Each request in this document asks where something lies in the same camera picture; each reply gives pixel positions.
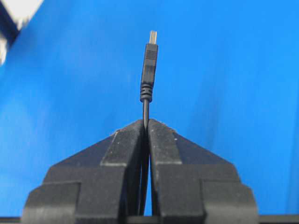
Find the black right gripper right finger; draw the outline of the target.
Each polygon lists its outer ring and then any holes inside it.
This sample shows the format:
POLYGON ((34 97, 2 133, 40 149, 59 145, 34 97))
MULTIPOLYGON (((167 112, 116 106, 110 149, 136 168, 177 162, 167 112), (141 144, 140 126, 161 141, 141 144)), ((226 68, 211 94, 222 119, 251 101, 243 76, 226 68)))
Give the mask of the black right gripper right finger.
POLYGON ((256 224, 253 193, 235 166, 151 119, 153 213, 163 224, 256 224))

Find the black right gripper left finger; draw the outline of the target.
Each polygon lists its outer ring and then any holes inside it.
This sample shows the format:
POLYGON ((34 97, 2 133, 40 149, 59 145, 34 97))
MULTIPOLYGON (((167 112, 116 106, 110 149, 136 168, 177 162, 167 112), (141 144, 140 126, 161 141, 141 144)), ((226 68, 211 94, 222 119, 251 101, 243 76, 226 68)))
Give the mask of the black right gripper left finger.
POLYGON ((51 166, 30 192, 24 224, 118 224, 139 215, 142 203, 143 122, 51 166))

